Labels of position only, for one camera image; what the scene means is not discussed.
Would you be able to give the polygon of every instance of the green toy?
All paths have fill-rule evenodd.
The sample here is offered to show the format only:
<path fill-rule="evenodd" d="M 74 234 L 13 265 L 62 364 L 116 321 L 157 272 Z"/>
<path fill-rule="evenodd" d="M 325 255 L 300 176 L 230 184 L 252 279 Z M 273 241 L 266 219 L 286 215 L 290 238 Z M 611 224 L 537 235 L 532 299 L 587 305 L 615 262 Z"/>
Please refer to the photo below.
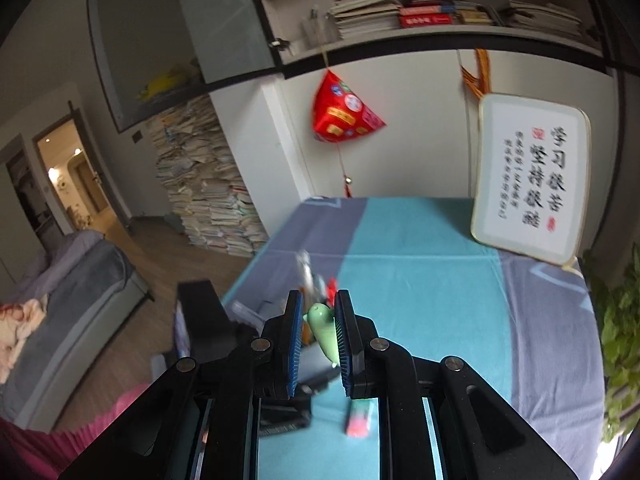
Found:
<path fill-rule="evenodd" d="M 335 335 L 335 311 L 323 303 L 315 303 L 304 315 L 303 319 L 309 323 L 320 349 L 327 359 L 334 365 L 340 364 L 338 355 L 338 338 Z"/>

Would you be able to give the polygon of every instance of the wooden floor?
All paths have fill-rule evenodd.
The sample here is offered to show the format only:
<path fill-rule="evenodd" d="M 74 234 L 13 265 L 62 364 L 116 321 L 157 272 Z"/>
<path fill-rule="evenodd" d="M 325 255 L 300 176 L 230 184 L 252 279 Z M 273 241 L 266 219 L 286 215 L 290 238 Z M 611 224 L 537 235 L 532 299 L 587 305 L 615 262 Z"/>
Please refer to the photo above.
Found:
<path fill-rule="evenodd" d="M 150 359 L 171 348 L 175 287 L 208 278 L 220 297 L 248 265 L 247 258 L 207 251 L 188 243 L 161 219 L 139 219 L 127 233 L 110 210 L 92 228 L 120 247 L 150 285 L 145 301 L 104 348 L 69 400 L 57 430 L 74 430 L 108 411 L 125 391 L 151 379 Z"/>

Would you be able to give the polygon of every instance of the white framed sign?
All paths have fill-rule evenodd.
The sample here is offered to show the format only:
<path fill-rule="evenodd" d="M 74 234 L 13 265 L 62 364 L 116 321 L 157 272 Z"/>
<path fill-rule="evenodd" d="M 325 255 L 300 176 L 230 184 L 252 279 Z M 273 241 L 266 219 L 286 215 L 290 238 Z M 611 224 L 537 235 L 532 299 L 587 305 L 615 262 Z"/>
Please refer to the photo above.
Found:
<path fill-rule="evenodd" d="M 480 101 L 480 132 L 473 237 L 552 264 L 571 263 L 589 186 L 585 113 L 492 93 Z"/>

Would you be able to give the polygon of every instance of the doorway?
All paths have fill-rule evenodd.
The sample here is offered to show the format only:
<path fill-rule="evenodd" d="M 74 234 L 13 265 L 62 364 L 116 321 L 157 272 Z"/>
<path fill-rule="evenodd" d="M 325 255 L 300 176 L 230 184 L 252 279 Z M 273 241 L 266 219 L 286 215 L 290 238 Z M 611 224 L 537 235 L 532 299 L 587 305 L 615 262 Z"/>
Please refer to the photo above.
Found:
<path fill-rule="evenodd" d="M 92 170 L 73 119 L 36 141 L 52 189 L 76 229 L 107 235 L 118 219 Z"/>

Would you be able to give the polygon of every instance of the orange ribbon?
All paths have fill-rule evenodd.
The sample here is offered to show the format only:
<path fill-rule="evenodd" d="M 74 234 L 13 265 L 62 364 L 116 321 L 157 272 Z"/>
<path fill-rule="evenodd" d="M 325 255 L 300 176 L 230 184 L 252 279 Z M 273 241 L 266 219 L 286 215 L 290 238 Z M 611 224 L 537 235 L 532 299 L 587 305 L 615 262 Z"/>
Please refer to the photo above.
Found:
<path fill-rule="evenodd" d="M 461 67 L 462 79 L 474 95 L 480 99 L 483 95 L 491 93 L 491 65 L 489 63 L 489 53 L 484 48 L 476 48 L 474 51 L 478 61 L 480 77 L 472 75 L 469 70 Z"/>

